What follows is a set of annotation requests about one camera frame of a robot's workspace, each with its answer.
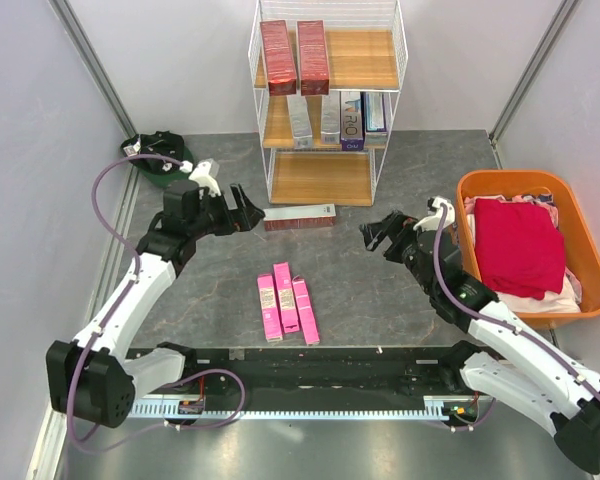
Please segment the dark red toothpaste box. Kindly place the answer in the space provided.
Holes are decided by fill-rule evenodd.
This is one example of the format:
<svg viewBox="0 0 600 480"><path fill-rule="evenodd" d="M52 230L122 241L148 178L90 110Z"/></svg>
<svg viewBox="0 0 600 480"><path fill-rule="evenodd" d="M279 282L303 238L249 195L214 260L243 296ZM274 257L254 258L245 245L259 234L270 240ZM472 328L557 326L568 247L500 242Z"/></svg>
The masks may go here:
<svg viewBox="0 0 600 480"><path fill-rule="evenodd" d="M298 77L286 22L261 21L260 34L269 94L295 95Z"/></svg>

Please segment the silver red box front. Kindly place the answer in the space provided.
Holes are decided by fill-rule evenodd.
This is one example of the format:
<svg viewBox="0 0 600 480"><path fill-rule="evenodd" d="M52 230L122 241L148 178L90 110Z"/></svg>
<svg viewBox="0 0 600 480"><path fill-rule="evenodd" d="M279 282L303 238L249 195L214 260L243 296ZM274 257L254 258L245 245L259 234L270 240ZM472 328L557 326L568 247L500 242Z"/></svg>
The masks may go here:
<svg viewBox="0 0 600 480"><path fill-rule="evenodd" d="M324 22L298 21L296 33L300 94L327 95L330 87L330 68Z"/></svg>

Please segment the slim silver toothpaste box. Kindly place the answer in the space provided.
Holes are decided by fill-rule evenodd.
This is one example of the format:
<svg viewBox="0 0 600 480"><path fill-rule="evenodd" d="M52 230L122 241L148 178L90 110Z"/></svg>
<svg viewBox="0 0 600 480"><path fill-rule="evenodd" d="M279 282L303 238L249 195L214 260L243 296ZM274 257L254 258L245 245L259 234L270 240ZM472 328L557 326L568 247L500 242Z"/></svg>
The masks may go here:
<svg viewBox="0 0 600 480"><path fill-rule="evenodd" d="M340 143L340 92L331 91L321 100L321 141L327 145Z"/></svg>

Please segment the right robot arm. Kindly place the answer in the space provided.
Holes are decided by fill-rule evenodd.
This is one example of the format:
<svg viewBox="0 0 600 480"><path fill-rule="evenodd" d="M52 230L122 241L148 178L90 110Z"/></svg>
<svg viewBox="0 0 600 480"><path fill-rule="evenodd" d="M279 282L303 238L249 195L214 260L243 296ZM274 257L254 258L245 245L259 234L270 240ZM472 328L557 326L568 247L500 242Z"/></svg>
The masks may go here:
<svg viewBox="0 0 600 480"><path fill-rule="evenodd" d="M464 270L447 207L421 220L393 211L360 226L367 250L390 242L384 258L407 268L447 323L482 342L438 368L447 392L494 397L545 430L581 470L600 474L600 374L522 321L494 291Z"/></svg>

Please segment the purple RiO toothpaste box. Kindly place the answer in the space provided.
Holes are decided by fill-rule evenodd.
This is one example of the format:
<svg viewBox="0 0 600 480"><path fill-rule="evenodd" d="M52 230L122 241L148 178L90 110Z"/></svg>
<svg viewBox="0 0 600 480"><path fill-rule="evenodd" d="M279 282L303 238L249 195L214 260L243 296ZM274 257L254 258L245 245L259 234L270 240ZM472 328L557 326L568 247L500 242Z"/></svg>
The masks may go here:
<svg viewBox="0 0 600 480"><path fill-rule="evenodd" d="M363 101L357 91L340 92L340 143L345 152L364 148Z"/></svg>

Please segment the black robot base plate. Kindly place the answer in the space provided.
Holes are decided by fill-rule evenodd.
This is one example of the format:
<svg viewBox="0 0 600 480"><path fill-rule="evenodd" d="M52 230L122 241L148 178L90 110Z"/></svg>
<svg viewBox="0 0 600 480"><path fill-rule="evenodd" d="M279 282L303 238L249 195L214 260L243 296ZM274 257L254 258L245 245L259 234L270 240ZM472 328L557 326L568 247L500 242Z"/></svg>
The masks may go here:
<svg viewBox="0 0 600 480"><path fill-rule="evenodd" d="M481 347L253 347L187 350L183 376L160 393L203 394L213 407L246 396L250 409L380 409L426 396L472 396L460 376Z"/></svg>

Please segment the silver Protefix toothpaste box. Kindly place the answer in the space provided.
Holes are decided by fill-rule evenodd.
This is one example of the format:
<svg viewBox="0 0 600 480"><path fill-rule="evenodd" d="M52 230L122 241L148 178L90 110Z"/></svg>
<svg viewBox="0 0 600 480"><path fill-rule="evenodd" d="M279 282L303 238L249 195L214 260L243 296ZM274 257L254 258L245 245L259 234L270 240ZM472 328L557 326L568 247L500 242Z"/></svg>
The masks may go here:
<svg viewBox="0 0 600 480"><path fill-rule="evenodd" d="M311 149L313 132L306 100L298 94L289 95L286 99L294 148Z"/></svg>

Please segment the silver red box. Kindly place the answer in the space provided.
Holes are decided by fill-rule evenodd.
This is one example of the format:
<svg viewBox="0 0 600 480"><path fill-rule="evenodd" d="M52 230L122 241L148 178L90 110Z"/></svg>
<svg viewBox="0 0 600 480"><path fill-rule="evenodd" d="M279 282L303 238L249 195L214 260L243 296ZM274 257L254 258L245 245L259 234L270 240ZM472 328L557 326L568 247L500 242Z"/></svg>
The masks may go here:
<svg viewBox="0 0 600 480"><path fill-rule="evenodd" d="M264 213L266 231L323 228L336 223L334 204L268 208Z"/></svg>
<svg viewBox="0 0 600 480"><path fill-rule="evenodd" d="M327 95L330 87L330 68L324 22L298 21L296 33L300 94Z"/></svg>

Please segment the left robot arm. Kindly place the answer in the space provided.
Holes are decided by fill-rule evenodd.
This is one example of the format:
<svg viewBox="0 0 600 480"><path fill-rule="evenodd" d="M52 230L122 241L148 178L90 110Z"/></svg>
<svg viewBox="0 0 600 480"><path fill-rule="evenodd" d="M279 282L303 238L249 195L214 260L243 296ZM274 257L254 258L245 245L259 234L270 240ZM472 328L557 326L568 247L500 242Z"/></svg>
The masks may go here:
<svg viewBox="0 0 600 480"><path fill-rule="evenodd" d="M188 393L199 369L185 347L163 343L136 359L132 340L161 295L179 277L202 238L252 230L264 212L239 184L221 191L202 180L178 180L163 193L163 206L133 248L134 260L101 310L69 342L56 340L46 353L52 408L108 428L118 427L135 400L169 385Z"/></svg>

